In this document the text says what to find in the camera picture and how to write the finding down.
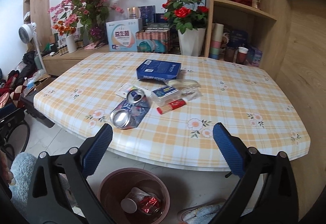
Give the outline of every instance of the green plant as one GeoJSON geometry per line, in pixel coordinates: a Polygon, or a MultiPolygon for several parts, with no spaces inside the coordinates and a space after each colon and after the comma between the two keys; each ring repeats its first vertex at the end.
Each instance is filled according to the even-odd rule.
{"type": "Polygon", "coordinates": [[[163,4],[166,9],[164,18],[169,25],[175,26],[184,34],[186,29],[205,28],[207,25],[208,8],[200,5],[202,0],[168,0],[163,4]]]}

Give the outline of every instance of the plaid tablecloth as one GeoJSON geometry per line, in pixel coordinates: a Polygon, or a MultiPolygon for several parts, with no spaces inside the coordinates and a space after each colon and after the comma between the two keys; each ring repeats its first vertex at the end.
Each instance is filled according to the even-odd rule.
{"type": "Polygon", "coordinates": [[[152,164],[191,170],[227,170],[212,138],[222,122],[231,135],[261,153],[285,151],[291,160],[304,156],[309,135],[287,97],[261,69],[201,57],[151,53],[95,53],[34,98],[35,108],[81,138],[94,136],[110,123],[110,112],[123,98],[125,83],[150,91],[163,83],[138,81],[136,68],[145,59],[182,63],[181,75],[201,84],[201,98],[159,115],[152,107],[138,128],[113,128],[109,150],[152,164]]]}

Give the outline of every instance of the red wrapper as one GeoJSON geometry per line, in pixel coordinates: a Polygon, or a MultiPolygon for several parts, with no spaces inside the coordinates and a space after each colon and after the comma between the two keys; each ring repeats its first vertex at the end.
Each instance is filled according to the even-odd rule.
{"type": "Polygon", "coordinates": [[[161,203],[154,196],[146,196],[139,202],[139,209],[148,215],[156,213],[161,208],[161,203]]]}
{"type": "Polygon", "coordinates": [[[165,114],[167,112],[170,112],[174,109],[177,109],[179,107],[184,106],[186,103],[183,99],[179,99],[176,101],[173,101],[171,103],[168,103],[167,105],[161,106],[157,108],[157,111],[162,115],[165,114]]]}

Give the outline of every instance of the white flower pot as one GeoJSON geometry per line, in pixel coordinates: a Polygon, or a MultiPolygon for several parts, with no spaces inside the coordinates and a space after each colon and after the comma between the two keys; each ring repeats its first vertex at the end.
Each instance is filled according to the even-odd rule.
{"type": "Polygon", "coordinates": [[[206,28],[186,29],[184,34],[178,30],[181,55],[198,57],[202,51],[206,28]]]}
{"type": "Polygon", "coordinates": [[[75,52],[77,50],[77,45],[75,43],[73,35],[69,35],[69,36],[66,37],[66,44],[67,44],[67,48],[68,48],[69,53],[73,53],[73,52],[75,52]]]}

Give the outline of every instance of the electric fan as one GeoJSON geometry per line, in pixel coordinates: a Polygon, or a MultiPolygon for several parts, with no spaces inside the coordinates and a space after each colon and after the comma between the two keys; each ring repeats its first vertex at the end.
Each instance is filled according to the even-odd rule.
{"type": "Polygon", "coordinates": [[[41,65],[43,67],[43,70],[46,73],[46,69],[45,69],[44,62],[43,62],[43,59],[42,59],[42,55],[41,55],[40,48],[39,48],[39,43],[37,41],[36,23],[33,22],[33,23],[30,23],[30,24],[24,24],[24,25],[22,25],[19,28],[18,33],[19,33],[20,39],[25,44],[28,44],[33,39],[34,46],[35,46],[36,51],[37,51],[37,53],[39,55],[41,65]]]}

